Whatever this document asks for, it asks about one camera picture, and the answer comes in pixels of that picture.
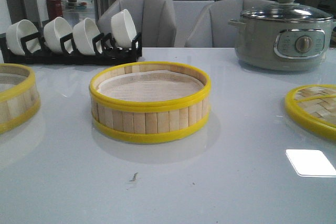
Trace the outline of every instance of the red trash bin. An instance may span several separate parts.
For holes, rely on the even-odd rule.
[[[52,21],[56,17],[63,17],[61,0],[46,0],[49,21]]]

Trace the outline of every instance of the pot handle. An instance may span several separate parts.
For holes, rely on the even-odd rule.
[[[246,23],[240,22],[237,19],[230,19],[228,22],[229,25],[238,27],[239,29],[245,29]]]

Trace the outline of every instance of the bamboo steamer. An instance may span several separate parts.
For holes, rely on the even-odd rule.
[[[285,108],[289,116],[302,127],[336,140],[336,85],[297,87],[286,95]]]
[[[110,78],[156,70],[185,74],[203,87],[185,97],[153,102],[119,100],[98,92],[99,85]],[[120,140],[133,143],[177,140],[196,132],[208,120],[210,78],[186,64],[153,61],[115,66],[94,76],[89,90],[94,125],[104,134]]]
[[[0,133],[31,118],[40,107],[35,74],[30,67],[0,64]]]

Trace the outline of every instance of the glass lid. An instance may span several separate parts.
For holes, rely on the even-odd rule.
[[[276,20],[282,22],[322,22],[332,20],[333,16],[317,8],[294,3],[295,0],[278,2],[254,7],[242,12],[245,18]]]

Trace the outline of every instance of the control panel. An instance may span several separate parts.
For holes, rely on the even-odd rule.
[[[324,49],[324,31],[321,29],[288,29],[280,32],[274,52],[288,59],[313,58]]]

